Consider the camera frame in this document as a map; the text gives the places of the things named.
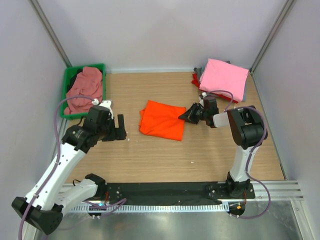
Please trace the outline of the orange t shirt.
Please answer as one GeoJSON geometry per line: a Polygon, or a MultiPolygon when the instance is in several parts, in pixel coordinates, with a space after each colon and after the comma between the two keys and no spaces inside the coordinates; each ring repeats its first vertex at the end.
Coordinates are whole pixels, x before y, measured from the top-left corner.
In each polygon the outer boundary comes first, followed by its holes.
{"type": "Polygon", "coordinates": [[[139,111],[139,131],[147,136],[181,141],[185,121],[179,116],[185,112],[185,107],[148,100],[145,108],[139,111]]]}

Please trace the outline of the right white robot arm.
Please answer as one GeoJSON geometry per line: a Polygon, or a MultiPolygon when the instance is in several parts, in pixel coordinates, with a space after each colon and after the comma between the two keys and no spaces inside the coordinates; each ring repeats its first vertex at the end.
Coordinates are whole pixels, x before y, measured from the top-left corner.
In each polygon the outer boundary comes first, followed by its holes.
{"type": "Polygon", "coordinates": [[[242,197],[250,187],[250,170],[256,152],[268,137],[262,114],[254,106],[228,109],[220,113],[216,98],[209,95],[199,103],[193,103],[178,118],[191,124],[205,121],[210,128],[230,127],[236,152],[222,189],[231,198],[242,197]]]}

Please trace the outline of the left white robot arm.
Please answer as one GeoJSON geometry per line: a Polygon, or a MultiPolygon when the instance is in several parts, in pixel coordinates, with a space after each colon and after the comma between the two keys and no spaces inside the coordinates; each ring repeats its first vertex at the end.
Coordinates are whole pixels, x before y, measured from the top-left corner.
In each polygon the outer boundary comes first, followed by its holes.
{"type": "Polygon", "coordinates": [[[37,184],[24,197],[16,197],[11,206],[21,221],[46,235],[53,233],[64,215],[77,204],[93,198],[101,200],[107,191],[106,181],[93,173],[65,193],[60,190],[72,170],[88,151],[102,140],[125,140],[124,117],[115,127],[112,102],[104,100],[89,109],[82,125],[69,127],[58,144],[57,154],[37,184]]]}

